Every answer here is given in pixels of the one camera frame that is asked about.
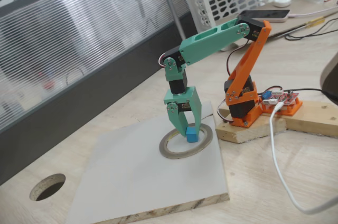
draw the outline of gray partition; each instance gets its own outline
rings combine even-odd
[[[173,1],[194,34],[185,0]],[[0,184],[152,75],[180,41],[166,0],[2,7]]]

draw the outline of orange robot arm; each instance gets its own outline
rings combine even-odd
[[[228,83],[226,103],[233,118],[232,125],[250,127],[262,113],[261,107],[257,104],[257,89],[255,83],[251,82],[250,72],[269,37],[270,31],[270,23],[264,21],[264,27],[260,32],[252,34],[252,36],[258,36],[256,41],[250,45],[226,82],[226,85]]]

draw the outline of white board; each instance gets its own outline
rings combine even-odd
[[[186,116],[194,122],[191,112]],[[101,136],[67,223],[128,223],[229,199],[209,102],[202,105],[202,118],[212,128],[212,142],[179,160],[163,157],[158,149],[164,135],[174,129],[167,114]],[[186,148],[186,139],[177,137]],[[175,149],[180,148],[175,141]]]

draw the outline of green bracket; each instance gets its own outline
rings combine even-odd
[[[195,118],[196,134],[199,134],[202,119],[202,105],[195,87],[187,87],[186,92],[181,95],[174,95],[168,90],[164,98],[164,104],[167,104],[169,120],[184,137],[186,136],[188,122],[184,112],[179,112],[179,105],[189,106]]]
[[[185,64],[178,68],[173,58],[166,58],[163,62],[163,65],[165,69],[165,78],[167,81],[183,80]]]
[[[246,23],[236,25],[237,19],[216,26],[182,41],[180,53],[186,64],[196,63],[247,36],[250,27]]]

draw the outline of metal pole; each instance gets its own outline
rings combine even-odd
[[[181,36],[182,40],[184,40],[185,39],[185,34],[184,34],[184,31],[183,31],[180,19],[179,19],[177,13],[176,13],[173,1],[172,0],[167,0],[167,3],[168,3],[168,6],[169,6],[169,9],[171,11],[171,14],[173,15],[176,27],[179,30],[180,36]]]

